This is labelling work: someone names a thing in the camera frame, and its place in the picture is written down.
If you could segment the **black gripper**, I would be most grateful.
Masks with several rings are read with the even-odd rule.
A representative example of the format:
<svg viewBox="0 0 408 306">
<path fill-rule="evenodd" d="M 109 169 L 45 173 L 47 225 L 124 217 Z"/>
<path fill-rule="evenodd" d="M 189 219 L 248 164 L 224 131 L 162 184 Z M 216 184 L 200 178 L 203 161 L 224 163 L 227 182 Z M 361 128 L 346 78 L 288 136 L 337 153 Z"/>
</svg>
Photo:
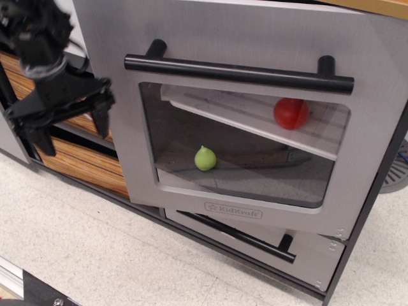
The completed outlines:
<svg viewBox="0 0 408 306">
<path fill-rule="evenodd" d="M 56 66 L 21 64 L 23 74 L 32 79 L 34 90 L 14 102 L 4 112 L 8 120 L 19 120 L 26 138 L 47 156 L 55 156 L 50 128 L 77 115 L 90 112 L 99 136 L 109 135 L 108 111 L 114 104 L 108 78 L 79 73 L 66 62 Z"/>
</svg>

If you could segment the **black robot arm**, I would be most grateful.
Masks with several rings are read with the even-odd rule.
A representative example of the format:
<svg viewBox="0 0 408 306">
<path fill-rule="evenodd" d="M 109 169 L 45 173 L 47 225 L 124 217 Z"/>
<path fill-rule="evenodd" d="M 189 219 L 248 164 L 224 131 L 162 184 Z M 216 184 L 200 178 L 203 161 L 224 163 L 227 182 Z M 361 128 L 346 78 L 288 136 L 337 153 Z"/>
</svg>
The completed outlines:
<svg viewBox="0 0 408 306">
<path fill-rule="evenodd" d="M 48 156 L 55 155 L 49 128 L 89 113 L 102 139 L 109 135 L 108 112 L 115 103 L 108 78 L 87 74 L 64 51 L 72 43 L 70 15 L 54 1 L 1 1 L 1 43 L 19 58 L 23 75 L 34 82 L 25 98 L 9 102 L 3 116 L 22 138 Z"/>
</svg>

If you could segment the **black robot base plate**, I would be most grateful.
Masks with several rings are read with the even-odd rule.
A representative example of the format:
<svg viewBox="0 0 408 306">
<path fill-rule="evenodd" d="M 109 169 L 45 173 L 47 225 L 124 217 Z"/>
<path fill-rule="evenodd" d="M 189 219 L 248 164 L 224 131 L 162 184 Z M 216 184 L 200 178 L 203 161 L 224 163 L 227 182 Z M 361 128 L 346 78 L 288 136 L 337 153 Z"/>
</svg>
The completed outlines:
<svg viewBox="0 0 408 306">
<path fill-rule="evenodd" d="M 1 287 L 17 298 L 1 298 L 1 305 L 80 305 L 33 274 L 1 272 Z"/>
</svg>

